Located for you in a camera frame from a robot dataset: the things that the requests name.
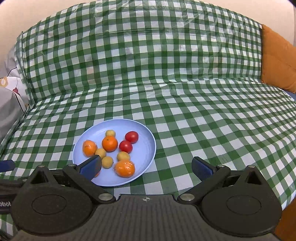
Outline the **small yellow fruit top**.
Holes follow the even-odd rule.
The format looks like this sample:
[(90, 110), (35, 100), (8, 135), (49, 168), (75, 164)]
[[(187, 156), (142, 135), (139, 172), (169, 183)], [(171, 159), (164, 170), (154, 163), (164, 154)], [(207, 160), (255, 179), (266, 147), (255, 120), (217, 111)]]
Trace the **small yellow fruit top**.
[(116, 132), (114, 130), (107, 130), (105, 132), (105, 136), (108, 137), (108, 136), (113, 136), (115, 137), (116, 136)]

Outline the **orange cushion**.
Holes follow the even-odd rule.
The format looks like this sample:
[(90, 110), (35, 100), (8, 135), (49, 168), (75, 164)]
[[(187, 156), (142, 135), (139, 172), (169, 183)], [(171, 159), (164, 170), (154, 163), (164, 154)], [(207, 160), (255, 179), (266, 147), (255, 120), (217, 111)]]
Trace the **orange cushion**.
[(295, 46), (262, 25), (261, 81), (295, 94)]

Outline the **green white checkered cloth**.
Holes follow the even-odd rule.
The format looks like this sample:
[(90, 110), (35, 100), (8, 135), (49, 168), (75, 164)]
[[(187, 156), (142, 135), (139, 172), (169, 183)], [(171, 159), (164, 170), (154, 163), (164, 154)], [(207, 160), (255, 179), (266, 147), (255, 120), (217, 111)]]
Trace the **green white checkered cloth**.
[(21, 32), (13, 46), (29, 106), (1, 159), (29, 176), (59, 169), (90, 127), (138, 121), (156, 139), (147, 172), (114, 194), (179, 195), (198, 184), (191, 159), (255, 165), (283, 208), (295, 198), (295, 101), (263, 84), (262, 25), (198, 1), (93, 1)]

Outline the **small yellow fruit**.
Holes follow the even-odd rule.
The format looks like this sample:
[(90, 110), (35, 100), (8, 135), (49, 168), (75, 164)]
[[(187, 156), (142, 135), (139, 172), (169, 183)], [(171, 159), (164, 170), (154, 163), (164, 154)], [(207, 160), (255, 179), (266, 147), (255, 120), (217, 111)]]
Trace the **small yellow fruit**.
[(106, 156), (102, 159), (102, 167), (105, 169), (111, 168), (113, 165), (113, 158), (110, 156)]
[(108, 137), (108, 136), (113, 136), (115, 137), (116, 136), (116, 132), (114, 130), (107, 130), (105, 132), (105, 136)]
[(95, 151), (95, 155), (99, 155), (101, 159), (103, 159), (104, 157), (106, 157), (106, 150), (103, 148), (99, 148)]
[(122, 161), (122, 160), (130, 160), (130, 155), (127, 152), (119, 152), (117, 154), (117, 160)]

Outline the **white grey patterned pillow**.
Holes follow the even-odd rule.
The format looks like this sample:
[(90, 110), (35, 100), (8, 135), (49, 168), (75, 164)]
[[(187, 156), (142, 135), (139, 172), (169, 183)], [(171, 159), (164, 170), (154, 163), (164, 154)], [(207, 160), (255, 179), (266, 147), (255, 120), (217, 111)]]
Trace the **white grey patterned pillow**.
[(29, 105), (26, 87), (15, 62), (15, 49), (11, 48), (1, 62), (1, 140), (3, 140)]

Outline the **large orange mandarin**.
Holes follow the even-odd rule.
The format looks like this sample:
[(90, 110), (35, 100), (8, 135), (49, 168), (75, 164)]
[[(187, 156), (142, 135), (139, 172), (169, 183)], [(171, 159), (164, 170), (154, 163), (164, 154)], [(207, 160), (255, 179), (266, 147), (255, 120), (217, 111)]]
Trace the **large orange mandarin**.
[(114, 171), (118, 176), (128, 178), (134, 175), (135, 165), (131, 160), (124, 159), (116, 163)]

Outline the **red tomato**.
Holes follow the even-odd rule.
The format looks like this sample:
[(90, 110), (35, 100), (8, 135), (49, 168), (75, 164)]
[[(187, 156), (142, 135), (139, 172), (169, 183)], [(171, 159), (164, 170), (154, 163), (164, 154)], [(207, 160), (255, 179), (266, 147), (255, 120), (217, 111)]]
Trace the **red tomato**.
[(126, 153), (131, 153), (132, 150), (133, 150), (133, 146), (132, 144), (127, 141), (127, 140), (123, 140), (120, 142), (119, 144), (119, 149), (122, 151), (122, 152), (126, 152)]
[(136, 143), (138, 141), (138, 138), (139, 138), (138, 133), (135, 131), (130, 131), (125, 134), (125, 139), (129, 141), (131, 144)]

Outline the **small yellow fruit bottom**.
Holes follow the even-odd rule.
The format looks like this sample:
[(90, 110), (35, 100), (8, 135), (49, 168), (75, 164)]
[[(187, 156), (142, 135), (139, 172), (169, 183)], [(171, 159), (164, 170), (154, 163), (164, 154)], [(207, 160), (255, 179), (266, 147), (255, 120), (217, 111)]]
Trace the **small yellow fruit bottom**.
[(113, 165), (113, 158), (110, 156), (106, 156), (102, 159), (102, 167), (105, 169), (111, 168)]

